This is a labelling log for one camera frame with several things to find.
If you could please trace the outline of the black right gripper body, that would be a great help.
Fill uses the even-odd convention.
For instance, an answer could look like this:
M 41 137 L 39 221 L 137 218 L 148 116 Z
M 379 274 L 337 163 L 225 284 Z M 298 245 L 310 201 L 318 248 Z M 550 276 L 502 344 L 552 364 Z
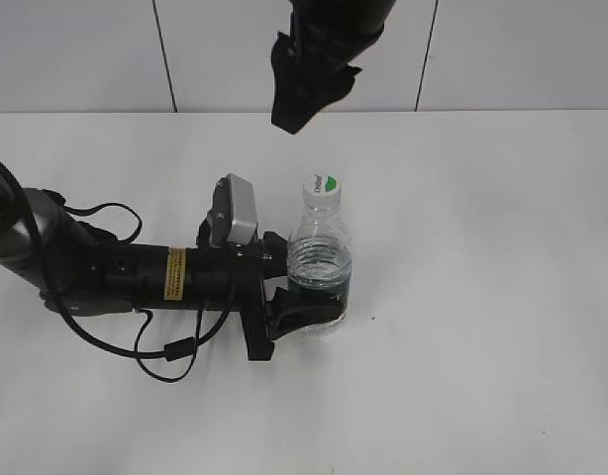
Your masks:
M 293 1 L 289 32 L 280 32 L 271 51 L 276 77 L 355 77 L 353 61 L 384 31 L 393 1 Z

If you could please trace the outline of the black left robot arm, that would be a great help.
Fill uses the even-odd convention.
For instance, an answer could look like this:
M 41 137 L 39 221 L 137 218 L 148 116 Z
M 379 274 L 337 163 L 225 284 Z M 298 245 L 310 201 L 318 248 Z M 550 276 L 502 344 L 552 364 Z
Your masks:
M 139 244 L 87 221 L 50 190 L 25 188 L 0 162 L 0 265 L 35 286 L 75 332 L 84 317 L 155 310 L 241 317 L 248 358 L 267 361 L 282 336 L 335 321 L 341 302 L 264 283 L 287 272 L 287 242 L 259 234 L 252 185 L 228 174 L 194 247 Z

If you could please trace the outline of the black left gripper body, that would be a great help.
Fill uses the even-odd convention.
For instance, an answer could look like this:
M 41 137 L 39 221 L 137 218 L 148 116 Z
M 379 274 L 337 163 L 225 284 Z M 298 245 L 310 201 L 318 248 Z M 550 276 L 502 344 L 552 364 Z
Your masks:
M 227 317 L 240 314 L 249 361 L 268 361 L 274 343 L 268 338 L 264 277 L 260 267 L 260 240 L 253 237 L 248 245 L 210 243 L 211 227 L 207 220 L 198 229 L 197 247 L 191 252 L 191 291 L 198 296 L 202 311 L 220 313 L 216 323 L 203 335 L 193 338 L 191 351 L 212 339 Z

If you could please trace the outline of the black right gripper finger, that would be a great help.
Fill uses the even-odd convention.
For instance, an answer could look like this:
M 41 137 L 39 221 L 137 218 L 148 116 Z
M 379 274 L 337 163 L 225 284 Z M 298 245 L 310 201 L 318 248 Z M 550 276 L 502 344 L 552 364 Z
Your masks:
M 344 100 L 353 90 L 356 78 L 362 69 L 345 64 L 340 68 L 324 66 L 319 69 L 318 111 Z
M 296 135 L 327 107 L 326 76 L 318 68 L 278 64 L 273 68 L 273 78 L 271 123 Z

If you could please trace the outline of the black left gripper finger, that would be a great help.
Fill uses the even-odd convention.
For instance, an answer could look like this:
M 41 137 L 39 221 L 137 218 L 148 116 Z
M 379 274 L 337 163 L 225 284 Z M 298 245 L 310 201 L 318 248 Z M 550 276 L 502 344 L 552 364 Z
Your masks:
M 345 305 L 328 294 L 292 292 L 278 287 L 266 303 L 267 335 L 277 341 L 285 335 L 306 327 L 328 324 L 337 320 Z
M 265 232 L 259 243 L 262 275 L 264 277 L 286 276 L 288 241 L 275 232 Z

